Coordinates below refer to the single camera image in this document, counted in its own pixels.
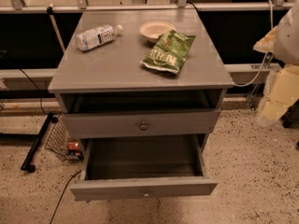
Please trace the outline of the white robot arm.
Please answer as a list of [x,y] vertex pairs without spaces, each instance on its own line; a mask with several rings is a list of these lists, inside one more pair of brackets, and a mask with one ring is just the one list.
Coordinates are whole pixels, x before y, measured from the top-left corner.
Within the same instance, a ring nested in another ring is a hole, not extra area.
[[257,123],[265,127],[279,121],[299,100],[299,1],[253,49],[270,52],[285,63],[259,106]]

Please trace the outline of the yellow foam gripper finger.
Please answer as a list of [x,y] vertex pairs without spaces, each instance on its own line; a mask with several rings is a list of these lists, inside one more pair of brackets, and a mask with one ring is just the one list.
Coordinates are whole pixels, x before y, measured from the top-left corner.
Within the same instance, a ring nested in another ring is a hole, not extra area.
[[299,65],[287,64],[279,72],[268,75],[256,123],[266,127],[278,122],[298,100]]

